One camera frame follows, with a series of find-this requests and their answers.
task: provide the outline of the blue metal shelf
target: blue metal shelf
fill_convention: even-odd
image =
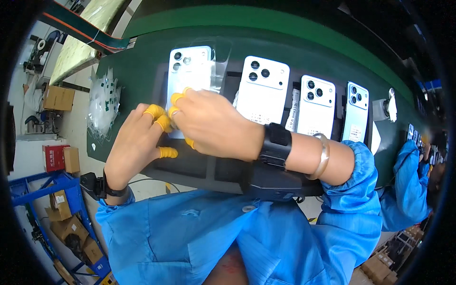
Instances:
[[[40,189],[34,192],[30,192],[28,183],[44,178],[48,178],[48,180],[40,187]],[[46,232],[41,226],[32,201],[60,190],[65,190],[65,195],[67,196],[71,214],[74,215],[76,213],[79,213],[81,223],[87,229],[89,236],[97,242],[98,247],[103,252],[103,249],[101,248],[97,236],[95,235],[95,232],[91,226],[92,222],[90,221],[87,214],[81,187],[79,185],[79,178],[72,177],[64,171],[53,171],[50,173],[44,172],[24,178],[15,179],[10,181],[9,184],[13,206],[15,207],[23,204],[28,204],[30,206],[31,212],[46,242],[46,245],[42,244],[42,246],[51,260],[58,259],[60,262],[62,262],[61,257],[52,247],[52,244],[46,235]],[[111,268],[105,254],[103,254],[103,257],[100,258],[96,264],[88,265],[88,267],[93,272],[95,272],[95,274],[77,272],[79,269],[81,269],[82,266],[84,266],[83,262],[78,264],[72,270],[68,270],[78,284],[82,284],[82,282],[77,278],[76,275],[98,276],[100,278],[97,280],[97,282],[95,282],[95,285],[98,285],[108,274],[111,273]],[[57,282],[57,285],[63,282],[63,279],[61,279]]]

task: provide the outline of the worker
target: worker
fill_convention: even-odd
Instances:
[[[171,103],[170,117],[200,153],[258,158],[265,127],[223,96],[186,88]],[[382,227],[378,175],[364,144],[327,140],[329,161],[319,175],[324,203],[310,225],[294,201],[194,190],[135,202],[130,179],[152,160],[177,155],[156,148],[168,128],[163,109],[139,104],[104,167],[108,187],[125,191],[101,199],[96,214],[120,284],[348,284],[374,250]],[[291,140],[286,169],[315,174],[323,140],[297,133]]]
[[[429,172],[430,143],[425,152],[413,140],[407,140],[398,153],[394,165],[394,185],[378,191],[383,219],[382,231],[397,232],[420,223],[437,205],[440,181],[445,165],[437,165]]]

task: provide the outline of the bangle bracelet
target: bangle bracelet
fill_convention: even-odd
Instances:
[[[315,170],[315,172],[310,175],[305,174],[306,178],[309,180],[318,179],[323,174],[323,172],[325,172],[326,167],[328,166],[328,161],[329,161],[328,139],[326,138],[326,136],[324,134],[320,134],[320,133],[316,133],[313,136],[320,139],[321,145],[322,145],[322,150],[321,150],[321,161],[320,161],[320,164],[318,165],[317,169]]]

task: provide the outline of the wrist strap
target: wrist strap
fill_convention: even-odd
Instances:
[[[112,190],[109,185],[108,185],[108,182],[106,181],[106,174],[104,172],[104,169],[103,169],[103,180],[102,180],[102,188],[104,189],[104,192],[108,195],[111,195],[111,196],[114,196],[114,197],[122,197],[123,195],[125,195],[125,193],[127,192],[128,190],[128,185],[125,186],[124,189],[122,190]]]
[[[328,139],[326,138],[326,136],[324,134],[320,134],[320,133],[316,133],[313,136],[320,139],[321,145],[322,145],[322,150],[321,150],[320,164],[318,165],[315,172],[310,175],[305,174],[306,178],[309,180],[318,179],[323,174],[323,172],[325,172],[326,167],[328,166],[328,161],[329,161]]]
[[[279,124],[264,125],[264,142],[258,159],[282,171],[291,151],[291,133]]]

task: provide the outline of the tape roll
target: tape roll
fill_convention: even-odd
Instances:
[[[45,40],[41,40],[38,42],[38,50],[42,50],[44,48],[44,46],[46,45],[46,41]]]

